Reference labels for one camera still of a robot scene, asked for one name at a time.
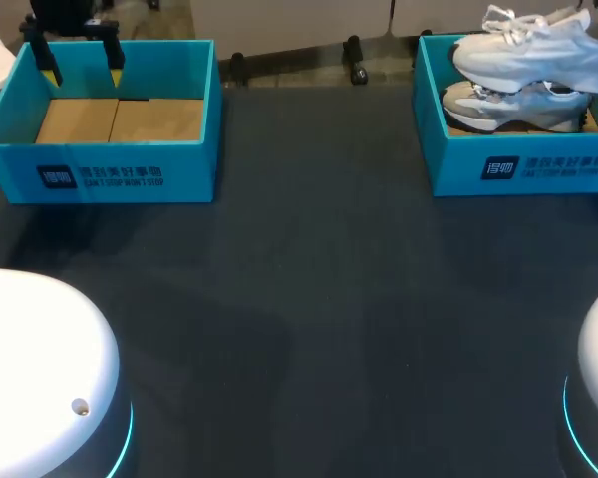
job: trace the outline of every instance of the gray sneaker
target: gray sneaker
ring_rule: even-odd
[[[443,109],[468,129],[492,132],[512,121],[556,132],[578,132],[591,103],[588,93],[536,83],[507,95],[472,82],[459,82],[443,93]]]

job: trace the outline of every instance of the white sneaker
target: white sneaker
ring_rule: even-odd
[[[545,82],[506,95],[472,82],[459,82],[445,90],[442,103],[451,119],[476,131],[492,132],[511,121],[522,121],[549,131],[580,131],[591,95],[557,91]]]
[[[482,25],[490,33],[461,38],[450,56],[468,79],[498,92],[547,80],[598,94],[598,40],[586,32],[590,23],[587,9],[515,18],[490,5]]]

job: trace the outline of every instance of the sneaker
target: sneaker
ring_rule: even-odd
[[[478,132],[492,132],[512,121],[549,131],[578,132],[591,95],[568,89],[558,93],[561,91],[561,87],[545,82],[506,95],[472,82],[459,82],[445,90],[442,103],[449,120]]]
[[[468,79],[498,92],[548,80],[598,94],[598,40],[587,34],[590,23],[587,9],[515,18],[490,5],[482,24],[490,33],[461,38],[450,55]]]

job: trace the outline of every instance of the blue cardboard box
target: blue cardboard box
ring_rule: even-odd
[[[460,35],[421,37],[414,111],[434,196],[598,192],[598,132],[449,133],[440,93],[464,80],[448,52]],[[591,113],[598,124],[598,96]]]
[[[121,42],[114,87],[101,42],[51,43],[53,86],[25,44],[0,94],[0,186],[11,203],[209,202],[222,92],[211,41]],[[37,144],[51,100],[203,100],[199,140]]]

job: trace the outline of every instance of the floor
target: floor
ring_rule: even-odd
[[[14,53],[22,45],[18,26],[30,13],[29,0],[0,0],[0,37]],[[188,0],[161,0],[161,10],[150,10],[145,0],[117,0],[113,10],[100,12],[101,18],[120,21],[121,39],[195,38],[193,14]],[[412,80],[410,49],[402,39],[386,36],[362,43],[363,66],[370,84],[406,84]],[[250,87],[310,87],[350,85],[349,72],[342,62],[341,45],[328,45],[308,55],[316,60],[297,60],[297,55],[276,55],[251,68]],[[223,75],[227,87],[233,85]]]

